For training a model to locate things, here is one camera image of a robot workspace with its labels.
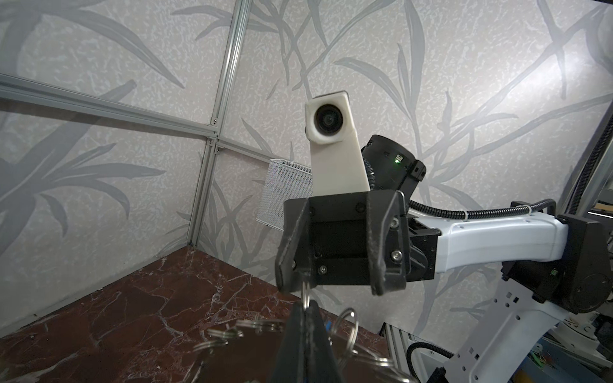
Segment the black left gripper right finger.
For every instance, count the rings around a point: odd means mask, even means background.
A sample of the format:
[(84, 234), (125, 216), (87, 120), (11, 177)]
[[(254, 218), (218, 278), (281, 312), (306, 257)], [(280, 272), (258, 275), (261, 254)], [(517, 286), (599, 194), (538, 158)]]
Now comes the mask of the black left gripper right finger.
[(316, 301), (306, 308), (306, 382), (342, 382)]

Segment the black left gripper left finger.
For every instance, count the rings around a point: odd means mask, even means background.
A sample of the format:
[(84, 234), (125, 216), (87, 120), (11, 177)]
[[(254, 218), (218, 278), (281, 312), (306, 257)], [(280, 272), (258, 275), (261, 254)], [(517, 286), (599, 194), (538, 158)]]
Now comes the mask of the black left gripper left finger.
[(295, 303), (285, 322), (284, 336), (268, 382), (300, 383), (306, 381), (304, 319), (303, 304)]

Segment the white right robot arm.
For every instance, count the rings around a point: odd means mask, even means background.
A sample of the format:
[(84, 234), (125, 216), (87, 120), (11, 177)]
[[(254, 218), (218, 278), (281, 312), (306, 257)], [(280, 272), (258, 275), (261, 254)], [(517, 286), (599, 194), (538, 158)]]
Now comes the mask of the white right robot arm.
[(374, 295), (451, 269), (502, 263), (493, 303), (432, 382), (505, 382), (552, 327), (598, 309), (612, 289), (607, 236), (595, 221), (556, 213), (556, 203), (444, 211), (410, 199), (426, 168), (402, 145), (374, 135), (351, 166), (364, 191), (290, 199), (276, 256), (284, 294), (319, 285), (364, 285)]

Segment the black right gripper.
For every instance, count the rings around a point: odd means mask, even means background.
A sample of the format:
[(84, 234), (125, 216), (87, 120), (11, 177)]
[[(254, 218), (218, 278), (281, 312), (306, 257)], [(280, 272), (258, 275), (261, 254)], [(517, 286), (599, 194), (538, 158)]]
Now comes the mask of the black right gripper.
[(404, 290), (434, 278), (440, 234), (407, 212), (400, 191), (289, 199), (276, 285), (282, 294), (303, 284), (369, 286), (377, 296)]

